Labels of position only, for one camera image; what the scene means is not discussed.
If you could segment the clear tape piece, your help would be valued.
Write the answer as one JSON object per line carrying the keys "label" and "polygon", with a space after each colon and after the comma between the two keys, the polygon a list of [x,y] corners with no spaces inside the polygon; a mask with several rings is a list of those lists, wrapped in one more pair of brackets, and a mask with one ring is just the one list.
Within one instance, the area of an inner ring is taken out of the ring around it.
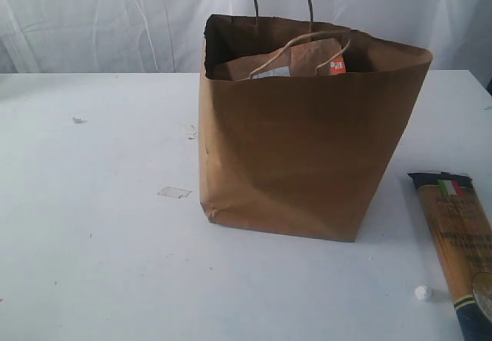
{"label": "clear tape piece", "polygon": [[191,190],[176,188],[176,187],[164,187],[157,192],[158,196],[168,197],[172,199],[182,199],[188,197],[192,193]]}

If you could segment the spaghetti packet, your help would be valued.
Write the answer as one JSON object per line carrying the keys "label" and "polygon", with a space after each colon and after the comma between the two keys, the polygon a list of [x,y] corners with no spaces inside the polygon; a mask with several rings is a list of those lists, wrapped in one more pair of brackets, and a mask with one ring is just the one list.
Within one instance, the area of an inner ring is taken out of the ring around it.
{"label": "spaghetti packet", "polygon": [[465,340],[491,339],[491,226],[472,179],[409,173]]}

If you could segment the brown coffee pouch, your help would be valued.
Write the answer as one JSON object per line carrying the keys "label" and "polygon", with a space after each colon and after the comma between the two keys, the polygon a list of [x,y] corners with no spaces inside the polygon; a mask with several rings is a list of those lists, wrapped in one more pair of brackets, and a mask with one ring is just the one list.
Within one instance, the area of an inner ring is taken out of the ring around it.
{"label": "brown coffee pouch", "polygon": [[347,71],[341,43],[326,38],[297,44],[285,52],[279,49],[267,54],[244,56],[219,65],[212,77],[219,80],[241,81],[265,77],[314,77],[343,74]]}

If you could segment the brown paper bag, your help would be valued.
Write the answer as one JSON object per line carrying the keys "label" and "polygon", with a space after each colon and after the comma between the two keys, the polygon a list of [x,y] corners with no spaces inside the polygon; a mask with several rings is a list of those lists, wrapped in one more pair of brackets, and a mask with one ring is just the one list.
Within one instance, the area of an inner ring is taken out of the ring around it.
{"label": "brown paper bag", "polygon": [[[216,65],[326,38],[347,71],[214,79]],[[352,242],[433,55],[309,19],[211,15],[199,88],[200,204],[211,223]]]}

